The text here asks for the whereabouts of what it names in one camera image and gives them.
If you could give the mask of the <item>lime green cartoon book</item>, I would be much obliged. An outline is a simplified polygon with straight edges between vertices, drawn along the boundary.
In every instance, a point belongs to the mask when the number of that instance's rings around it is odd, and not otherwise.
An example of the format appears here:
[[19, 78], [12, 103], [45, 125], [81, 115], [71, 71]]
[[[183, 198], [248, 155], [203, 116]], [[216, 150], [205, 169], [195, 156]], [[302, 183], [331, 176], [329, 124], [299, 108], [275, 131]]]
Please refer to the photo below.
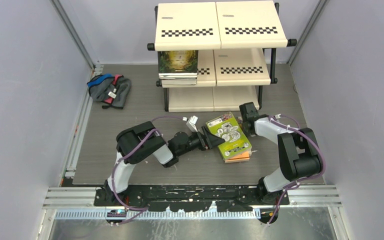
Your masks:
[[252, 145], [231, 111], [205, 123], [210, 132], [225, 140], [217, 148], [225, 163], [249, 161]]

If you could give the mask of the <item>green Alice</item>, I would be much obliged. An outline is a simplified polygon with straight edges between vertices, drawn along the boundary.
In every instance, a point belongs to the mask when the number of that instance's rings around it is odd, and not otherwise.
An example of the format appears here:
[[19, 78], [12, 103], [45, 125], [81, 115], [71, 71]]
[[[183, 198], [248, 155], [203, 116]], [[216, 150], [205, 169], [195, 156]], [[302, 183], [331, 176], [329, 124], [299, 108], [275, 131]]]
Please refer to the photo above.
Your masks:
[[198, 50], [174, 50], [158, 52], [160, 75], [197, 75]]

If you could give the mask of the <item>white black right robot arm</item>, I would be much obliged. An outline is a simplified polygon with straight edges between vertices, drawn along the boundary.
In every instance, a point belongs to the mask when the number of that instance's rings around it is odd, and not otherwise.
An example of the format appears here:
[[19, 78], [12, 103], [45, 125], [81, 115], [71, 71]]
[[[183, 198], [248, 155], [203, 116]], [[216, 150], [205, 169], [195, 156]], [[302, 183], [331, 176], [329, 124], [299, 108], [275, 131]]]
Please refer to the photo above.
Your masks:
[[280, 114], [259, 114], [253, 102], [241, 104], [239, 111], [246, 136], [263, 137], [277, 145], [279, 167], [260, 178], [256, 187], [261, 204], [271, 205], [282, 191], [323, 174], [325, 160], [312, 129], [283, 124]]

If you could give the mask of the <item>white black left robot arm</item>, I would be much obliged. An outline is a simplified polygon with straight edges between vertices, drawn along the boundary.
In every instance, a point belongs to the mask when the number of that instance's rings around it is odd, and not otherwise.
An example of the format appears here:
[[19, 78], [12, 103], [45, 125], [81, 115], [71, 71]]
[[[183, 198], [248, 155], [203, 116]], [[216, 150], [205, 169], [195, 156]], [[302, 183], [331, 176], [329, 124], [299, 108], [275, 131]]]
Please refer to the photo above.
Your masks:
[[165, 168], [179, 161], [179, 157], [193, 150], [206, 151], [226, 141], [211, 133], [207, 127], [190, 134], [179, 131], [166, 141], [151, 121], [121, 131], [116, 140], [116, 160], [104, 186], [106, 200], [113, 206], [121, 206], [126, 200], [125, 191], [135, 166], [149, 156], [154, 156]]

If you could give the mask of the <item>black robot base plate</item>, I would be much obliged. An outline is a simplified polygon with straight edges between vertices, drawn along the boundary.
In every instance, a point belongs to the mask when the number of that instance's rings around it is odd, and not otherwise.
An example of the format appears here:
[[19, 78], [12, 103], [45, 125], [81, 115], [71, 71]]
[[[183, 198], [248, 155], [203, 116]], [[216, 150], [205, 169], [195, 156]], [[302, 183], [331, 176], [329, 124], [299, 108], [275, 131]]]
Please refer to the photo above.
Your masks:
[[146, 185], [130, 184], [125, 191], [114, 196], [106, 185], [98, 187], [93, 205], [95, 207], [147, 208], [150, 212], [207, 212], [215, 204], [218, 212], [246, 212], [253, 206], [272, 208], [277, 203], [288, 205], [288, 196], [281, 192], [263, 195], [258, 185]]

